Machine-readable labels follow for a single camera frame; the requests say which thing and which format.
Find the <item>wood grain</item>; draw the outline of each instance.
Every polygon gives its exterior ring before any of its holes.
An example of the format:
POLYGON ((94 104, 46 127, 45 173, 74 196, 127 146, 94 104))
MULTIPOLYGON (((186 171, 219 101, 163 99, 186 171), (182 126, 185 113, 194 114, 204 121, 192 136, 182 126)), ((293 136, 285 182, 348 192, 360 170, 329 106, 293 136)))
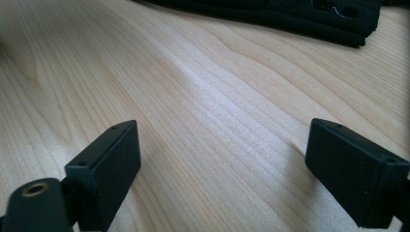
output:
POLYGON ((359 231, 304 164, 312 118, 410 159, 408 9, 356 49, 139 1, 0 5, 1 214, 129 119, 143 165, 112 232, 359 231))

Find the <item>wooden table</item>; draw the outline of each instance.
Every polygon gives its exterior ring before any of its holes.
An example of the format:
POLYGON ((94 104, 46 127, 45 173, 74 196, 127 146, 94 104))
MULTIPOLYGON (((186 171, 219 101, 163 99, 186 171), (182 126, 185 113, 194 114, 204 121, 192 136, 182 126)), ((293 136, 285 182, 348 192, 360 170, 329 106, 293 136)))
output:
POLYGON ((305 166, 312 118, 410 159, 408 9, 357 49, 139 1, 0 6, 1 214, 130 119, 143 164, 110 231, 362 231, 305 166))

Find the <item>light wood surface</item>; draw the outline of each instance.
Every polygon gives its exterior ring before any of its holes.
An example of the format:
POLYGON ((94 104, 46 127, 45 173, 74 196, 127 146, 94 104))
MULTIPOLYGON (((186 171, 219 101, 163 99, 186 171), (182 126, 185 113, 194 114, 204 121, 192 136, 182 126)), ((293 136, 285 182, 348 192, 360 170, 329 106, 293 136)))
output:
POLYGON ((135 119, 143 164, 111 232, 363 231, 306 168, 308 127, 410 160, 409 15, 383 8, 356 49, 139 1, 1 0, 0 214, 135 119))

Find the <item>black fabric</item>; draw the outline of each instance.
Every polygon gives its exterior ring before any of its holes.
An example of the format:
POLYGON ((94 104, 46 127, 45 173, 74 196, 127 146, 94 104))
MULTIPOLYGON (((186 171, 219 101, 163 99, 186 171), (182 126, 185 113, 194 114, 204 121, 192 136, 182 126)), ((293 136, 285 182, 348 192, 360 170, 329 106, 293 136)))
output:
POLYGON ((178 10, 365 45, 377 27, 382 0, 147 0, 178 10))

